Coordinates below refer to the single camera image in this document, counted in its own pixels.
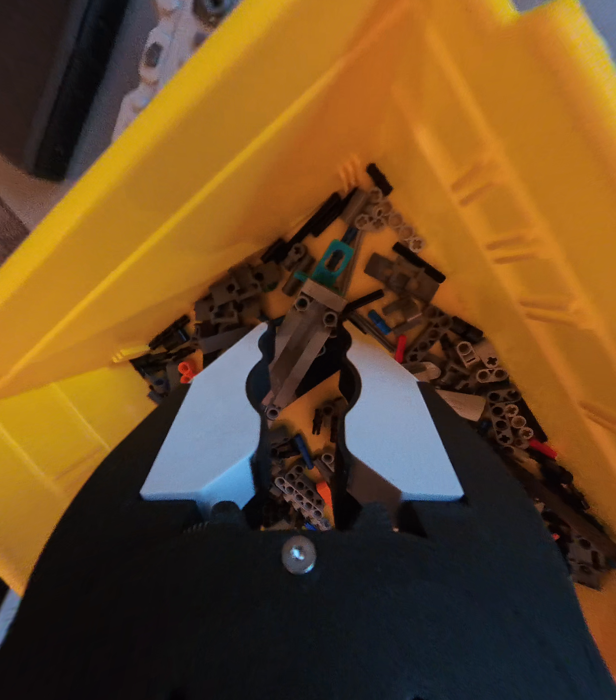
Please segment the teal brick separator tool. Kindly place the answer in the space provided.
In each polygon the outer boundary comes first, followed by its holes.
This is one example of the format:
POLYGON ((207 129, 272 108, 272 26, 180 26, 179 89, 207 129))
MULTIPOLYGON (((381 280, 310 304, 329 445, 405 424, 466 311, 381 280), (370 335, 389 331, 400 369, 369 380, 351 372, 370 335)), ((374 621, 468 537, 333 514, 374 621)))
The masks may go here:
POLYGON ((354 249, 350 245, 340 240, 332 240, 310 276, 301 271, 294 272, 293 276, 302 283, 310 279, 336 292, 338 279, 346 271, 353 255, 354 249))

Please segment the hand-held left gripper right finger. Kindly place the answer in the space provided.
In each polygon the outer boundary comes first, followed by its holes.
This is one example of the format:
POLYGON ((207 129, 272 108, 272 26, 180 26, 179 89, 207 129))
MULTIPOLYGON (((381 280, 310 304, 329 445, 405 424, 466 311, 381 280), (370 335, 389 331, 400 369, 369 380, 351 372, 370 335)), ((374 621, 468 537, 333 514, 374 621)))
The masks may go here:
POLYGON ((384 350, 340 326, 339 420, 332 506, 337 530, 375 508, 386 522, 424 530, 427 508, 463 506, 463 486, 421 385, 384 350))

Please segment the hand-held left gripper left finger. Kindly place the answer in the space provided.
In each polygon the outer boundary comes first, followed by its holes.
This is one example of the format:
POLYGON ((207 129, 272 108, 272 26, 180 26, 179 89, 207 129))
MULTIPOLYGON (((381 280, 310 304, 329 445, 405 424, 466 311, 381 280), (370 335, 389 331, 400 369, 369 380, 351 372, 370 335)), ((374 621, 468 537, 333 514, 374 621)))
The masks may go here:
POLYGON ((268 329, 258 324, 192 380, 140 489, 144 501, 193 501, 208 519, 219 503, 241 510, 255 496, 251 462, 261 419, 247 380, 268 329))

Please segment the pile of building bricks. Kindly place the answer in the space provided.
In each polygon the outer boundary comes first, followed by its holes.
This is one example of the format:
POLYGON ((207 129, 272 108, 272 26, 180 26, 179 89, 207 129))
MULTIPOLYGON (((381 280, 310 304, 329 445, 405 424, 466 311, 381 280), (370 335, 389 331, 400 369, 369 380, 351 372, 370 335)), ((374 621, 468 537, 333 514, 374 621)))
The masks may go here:
MULTIPOLYGON (((194 319, 187 314, 176 319, 130 364, 148 382, 150 398, 167 396, 175 383, 188 383, 197 374, 190 360, 195 352, 208 365, 245 336, 252 322, 266 322, 276 338, 304 284, 293 273, 310 276, 332 240, 354 249, 338 279, 336 293, 345 298, 365 237, 390 230, 398 236, 395 258, 374 253, 364 267, 364 274, 380 287, 347 301, 338 325, 347 321, 371 337, 416 380, 432 384, 520 468, 532 466, 539 472, 536 480, 554 498, 549 501, 539 491, 533 498, 541 504, 542 519, 573 581, 600 590, 603 578, 616 569, 616 543, 590 513, 572 473, 558 463, 483 331, 433 303, 444 274, 422 259, 424 241, 393 207, 393 187, 381 169, 370 163, 365 171, 370 189, 356 186, 344 196, 331 194, 289 241, 279 238, 255 264, 229 270, 195 302, 194 319)), ((299 383, 295 400, 335 373, 337 336, 338 326, 299 383)))

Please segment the dark furniture panel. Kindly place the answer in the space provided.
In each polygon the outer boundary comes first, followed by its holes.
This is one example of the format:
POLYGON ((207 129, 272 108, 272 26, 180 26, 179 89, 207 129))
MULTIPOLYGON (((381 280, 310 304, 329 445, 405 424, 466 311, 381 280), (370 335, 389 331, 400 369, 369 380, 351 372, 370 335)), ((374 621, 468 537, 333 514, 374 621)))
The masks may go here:
POLYGON ((128 1, 0 1, 0 155, 65 179, 128 1))

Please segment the yellow plastic bin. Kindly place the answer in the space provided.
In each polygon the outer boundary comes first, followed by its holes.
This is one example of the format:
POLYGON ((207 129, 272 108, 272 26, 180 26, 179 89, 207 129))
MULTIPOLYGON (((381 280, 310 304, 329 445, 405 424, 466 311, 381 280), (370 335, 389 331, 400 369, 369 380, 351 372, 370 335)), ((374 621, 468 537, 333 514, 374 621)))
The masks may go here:
MULTIPOLYGON (((577 1, 244 1, 0 269, 0 577, 153 410, 128 358, 375 163, 616 538, 616 68, 577 1)), ((616 679, 616 573, 579 592, 616 679)))

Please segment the long grey brick panel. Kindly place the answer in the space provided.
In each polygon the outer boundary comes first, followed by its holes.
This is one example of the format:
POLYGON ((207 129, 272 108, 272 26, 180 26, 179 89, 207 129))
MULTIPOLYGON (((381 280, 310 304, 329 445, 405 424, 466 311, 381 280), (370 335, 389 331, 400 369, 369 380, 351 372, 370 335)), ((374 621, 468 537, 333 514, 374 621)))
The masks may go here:
POLYGON ((320 354, 346 300, 326 286, 307 279, 277 330, 274 358, 269 363, 269 391, 262 401, 269 422, 295 400, 299 383, 320 354))

